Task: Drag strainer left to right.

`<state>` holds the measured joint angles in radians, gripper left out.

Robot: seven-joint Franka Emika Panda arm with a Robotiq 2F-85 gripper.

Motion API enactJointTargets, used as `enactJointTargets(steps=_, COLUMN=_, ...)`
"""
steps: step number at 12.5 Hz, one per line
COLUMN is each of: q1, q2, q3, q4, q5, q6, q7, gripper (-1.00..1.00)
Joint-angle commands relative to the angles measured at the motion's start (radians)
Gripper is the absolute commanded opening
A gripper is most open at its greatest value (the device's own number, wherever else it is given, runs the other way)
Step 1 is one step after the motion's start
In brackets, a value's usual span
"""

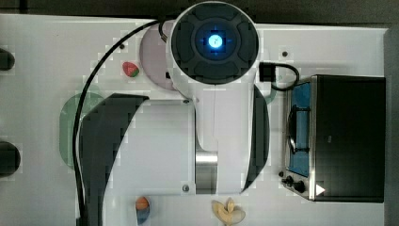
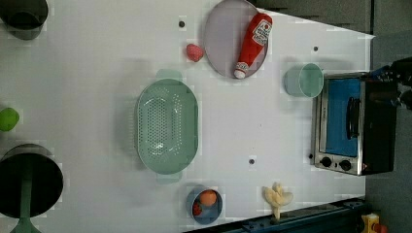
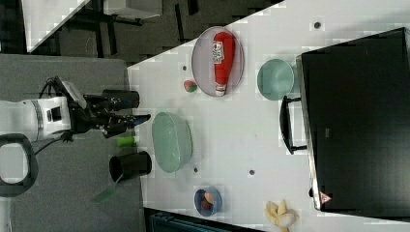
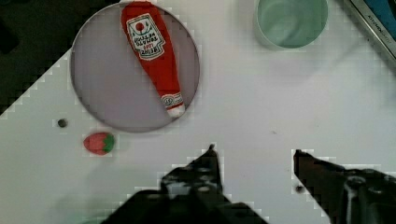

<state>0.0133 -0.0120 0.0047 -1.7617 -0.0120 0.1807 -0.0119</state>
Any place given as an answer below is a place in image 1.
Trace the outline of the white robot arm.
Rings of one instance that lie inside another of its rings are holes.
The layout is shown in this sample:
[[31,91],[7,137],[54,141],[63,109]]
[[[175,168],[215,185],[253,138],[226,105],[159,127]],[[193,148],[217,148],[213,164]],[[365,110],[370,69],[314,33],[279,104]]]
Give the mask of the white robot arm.
[[148,226],[154,212],[136,210],[138,198],[239,194],[266,163],[260,37],[244,11],[198,3],[172,23],[163,47],[146,37],[141,55],[148,69],[167,63],[172,91],[114,93],[83,118],[80,226]]

